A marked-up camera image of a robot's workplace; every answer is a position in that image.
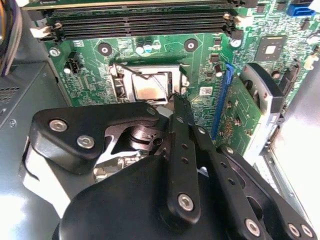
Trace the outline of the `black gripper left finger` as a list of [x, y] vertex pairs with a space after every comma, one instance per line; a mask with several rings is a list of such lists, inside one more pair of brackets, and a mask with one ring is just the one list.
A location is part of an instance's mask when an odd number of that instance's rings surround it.
[[161, 156], [167, 165], [163, 219], [193, 225], [201, 215], [197, 131], [190, 102], [178, 94], [171, 109], [138, 101], [41, 110], [32, 118], [22, 157], [23, 185], [65, 222], [70, 203], [94, 185], [94, 169], [143, 150], [148, 161]]

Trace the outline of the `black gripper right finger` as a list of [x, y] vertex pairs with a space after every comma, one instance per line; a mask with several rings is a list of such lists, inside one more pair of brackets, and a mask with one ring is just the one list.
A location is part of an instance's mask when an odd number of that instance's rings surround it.
[[316, 240], [310, 224], [235, 150], [215, 147], [208, 132], [197, 125], [187, 99], [186, 118], [200, 156], [217, 191], [217, 208], [231, 240]]

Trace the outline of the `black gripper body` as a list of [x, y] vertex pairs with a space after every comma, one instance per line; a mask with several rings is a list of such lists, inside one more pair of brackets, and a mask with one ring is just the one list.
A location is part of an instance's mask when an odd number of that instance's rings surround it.
[[67, 207], [55, 240], [242, 240], [220, 208], [208, 176], [197, 175], [200, 218], [190, 226], [166, 223], [166, 162], [146, 158], [78, 193]]

